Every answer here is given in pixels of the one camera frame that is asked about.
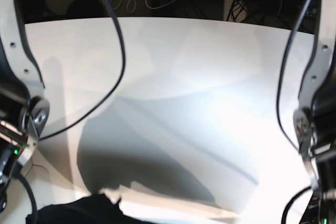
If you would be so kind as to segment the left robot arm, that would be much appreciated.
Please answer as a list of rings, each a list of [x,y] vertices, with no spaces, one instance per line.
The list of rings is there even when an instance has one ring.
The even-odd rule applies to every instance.
[[[335,0],[320,0],[313,51],[293,123],[299,153],[319,196],[319,223],[335,223]]]

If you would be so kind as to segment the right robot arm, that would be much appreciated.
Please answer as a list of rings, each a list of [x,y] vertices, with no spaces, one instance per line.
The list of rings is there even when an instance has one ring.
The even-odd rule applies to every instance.
[[[1,210],[12,179],[31,158],[49,116],[19,0],[1,0]]]

